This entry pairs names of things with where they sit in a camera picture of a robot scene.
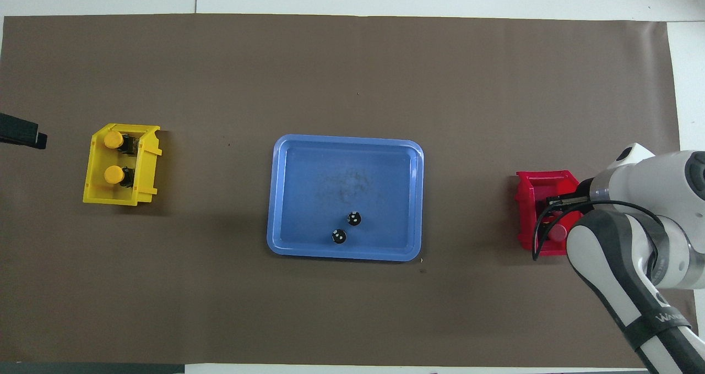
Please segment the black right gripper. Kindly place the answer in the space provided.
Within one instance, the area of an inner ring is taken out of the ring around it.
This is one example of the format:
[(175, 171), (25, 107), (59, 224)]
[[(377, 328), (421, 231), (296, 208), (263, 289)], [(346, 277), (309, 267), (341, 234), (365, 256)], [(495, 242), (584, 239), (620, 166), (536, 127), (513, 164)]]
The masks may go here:
[(594, 178), (582, 181), (575, 190), (575, 196), (554, 196), (547, 198), (548, 207), (569, 207), (590, 201), (591, 185)]

